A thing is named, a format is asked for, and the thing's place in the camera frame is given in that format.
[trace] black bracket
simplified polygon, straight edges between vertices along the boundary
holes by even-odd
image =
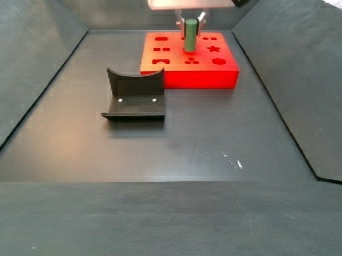
[[[244,4],[247,4],[247,2],[248,2],[249,0],[230,0],[230,1],[232,1],[232,3],[235,4],[236,7],[240,7],[240,6],[243,6]]]
[[[112,102],[108,113],[101,113],[106,119],[117,118],[162,118],[164,103],[164,70],[144,75],[126,76],[106,69]]]

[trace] gray table surface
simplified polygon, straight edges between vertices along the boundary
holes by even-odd
[[[166,91],[164,125],[110,126],[105,68],[136,71],[142,32],[86,36],[1,151],[0,180],[25,181],[0,183],[1,255],[340,255],[340,186],[313,180],[225,37],[236,89]],[[92,182],[209,179],[229,181]]]
[[[137,74],[144,32],[90,32],[0,153],[1,181],[312,181],[263,86],[224,32],[235,90],[166,90],[164,122],[112,122],[106,67]]]

